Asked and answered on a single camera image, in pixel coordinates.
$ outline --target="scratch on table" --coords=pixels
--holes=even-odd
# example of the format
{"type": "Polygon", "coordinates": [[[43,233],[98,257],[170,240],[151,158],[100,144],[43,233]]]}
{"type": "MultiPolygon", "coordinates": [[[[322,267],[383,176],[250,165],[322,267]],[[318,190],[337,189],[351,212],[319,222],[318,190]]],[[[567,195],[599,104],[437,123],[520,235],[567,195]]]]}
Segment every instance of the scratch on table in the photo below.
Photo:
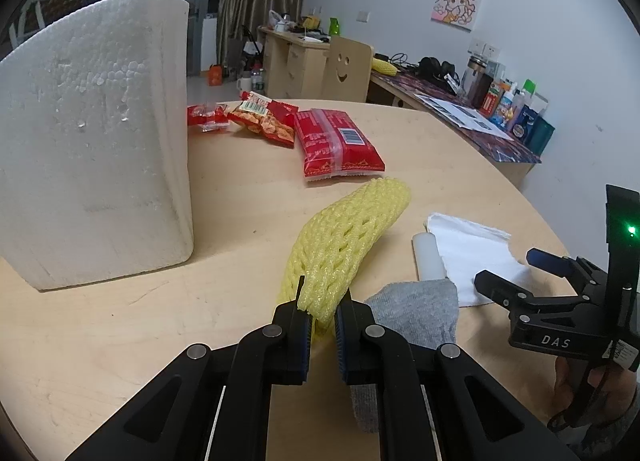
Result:
{"type": "Polygon", "coordinates": [[[139,301],[141,298],[146,297],[148,294],[150,294],[152,291],[156,291],[156,289],[158,289],[161,286],[164,286],[165,284],[169,284],[169,281],[165,281],[162,284],[158,284],[156,287],[151,288],[148,292],[146,292],[144,295],[140,295],[136,300],[132,300],[131,302],[129,302],[127,305],[130,306],[131,304],[135,304],[137,301],[139,301]]]}

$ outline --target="wall outlet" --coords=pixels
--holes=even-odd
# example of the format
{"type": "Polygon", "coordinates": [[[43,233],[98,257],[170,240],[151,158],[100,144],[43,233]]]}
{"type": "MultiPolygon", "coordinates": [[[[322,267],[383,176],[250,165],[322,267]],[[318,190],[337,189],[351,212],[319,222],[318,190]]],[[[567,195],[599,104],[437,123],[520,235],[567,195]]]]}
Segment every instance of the wall outlet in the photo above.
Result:
{"type": "Polygon", "coordinates": [[[356,21],[369,22],[369,14],[370,12],[364,12],[363,10],[359,11],[358,16],[356,17],[356,21]]]}
{"type": "Polygon", "coordinates": [[[482,55],[485,46],[486,42],[484,40],[480,40],[479,38],[472,38],[471,44],[469,45],[469,49],[467,51],[471,54],[482,55]]]}
{"type": "Polygon", "coordinates": [[[487,60],[498,60],[498,56],[500,55],[500,48],[496,48],[495,46],[491,46],[490,44],[485,45],[484,50],[482,51],[482,56],[487,60]]]}

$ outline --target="floor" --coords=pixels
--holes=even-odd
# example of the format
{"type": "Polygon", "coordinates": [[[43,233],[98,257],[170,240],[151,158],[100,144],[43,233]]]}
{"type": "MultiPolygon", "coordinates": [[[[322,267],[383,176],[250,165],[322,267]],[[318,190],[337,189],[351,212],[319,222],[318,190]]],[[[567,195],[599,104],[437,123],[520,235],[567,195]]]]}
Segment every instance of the floor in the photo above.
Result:
{"type": "Polygon", "coordinates": [[[215,104],[238,99],[236,82],[225,82],[222,86],[210,86],[206,77],[187,77],[187,103],[189,105],[215,104]]]}

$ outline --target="white styrofoam box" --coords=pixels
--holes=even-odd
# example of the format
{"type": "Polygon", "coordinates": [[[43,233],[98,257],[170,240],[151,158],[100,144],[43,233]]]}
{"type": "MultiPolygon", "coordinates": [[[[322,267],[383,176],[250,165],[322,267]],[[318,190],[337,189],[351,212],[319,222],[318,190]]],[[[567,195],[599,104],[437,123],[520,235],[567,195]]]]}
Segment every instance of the white styrofoam box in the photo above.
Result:
{"type": "Polygon", "coordinates": [[[0,255],[33,287],[187,260],[183,0],[103,0],[0,62],[0,255]]]}

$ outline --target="round wooden table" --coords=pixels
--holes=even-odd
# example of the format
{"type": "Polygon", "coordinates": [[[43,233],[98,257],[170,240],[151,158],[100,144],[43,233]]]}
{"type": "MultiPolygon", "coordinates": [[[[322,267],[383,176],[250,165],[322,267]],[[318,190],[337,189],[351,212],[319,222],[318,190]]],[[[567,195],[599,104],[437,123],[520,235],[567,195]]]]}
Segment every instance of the round wooden table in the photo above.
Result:
{"type": "MultiPolygon", "coordinates": [[[[394,281],[415,281],[412,235],[431,212],[508,231],[524,262],[530,247],[566,254],[515,187],[429,114],[330,101],[301,109],[348,112],[378,149],[386,174],[412,202],[364,259],[351,293],[364,300],[394,281]]],[[[0,259],[0,401],[40,461],[63,460],[194,342],[219,348],[271,321],[290,249],[316,212],[362,178],[305,183],[298,150],[233,127],[190,136],[195,249],[177,267],[39,293],[0,259]]],[[[571,293],[534,273],[537,294],[571,293]]],[[[458,343],[540,419],[550,415],[553,358],[507,343],[507,312],[460,311],[458,343]]],[[[268,459],[378,459],[378,437],[360,433],[335,347],[315,351],[308,382],[274,387],[268,459]]]]}

